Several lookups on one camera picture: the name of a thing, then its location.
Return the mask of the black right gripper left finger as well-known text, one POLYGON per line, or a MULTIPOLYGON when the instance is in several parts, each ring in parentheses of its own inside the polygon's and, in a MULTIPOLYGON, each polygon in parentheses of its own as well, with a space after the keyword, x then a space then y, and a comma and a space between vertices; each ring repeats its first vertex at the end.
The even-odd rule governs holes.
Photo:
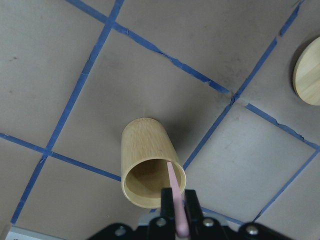
POLYGON ((173 191, 171 187, 166 187, 161 190, 160 216, 169 220, 175 219, 173 191))

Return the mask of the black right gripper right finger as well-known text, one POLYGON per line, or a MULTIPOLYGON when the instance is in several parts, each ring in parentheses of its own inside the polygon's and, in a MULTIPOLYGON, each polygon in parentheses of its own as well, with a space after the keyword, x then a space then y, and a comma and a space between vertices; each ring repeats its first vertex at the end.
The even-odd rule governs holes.
POLYGON ((184 191, 184 209, 189 225, 196 225, 203 218, 203 212, 195 190, 186 189, 184 191))

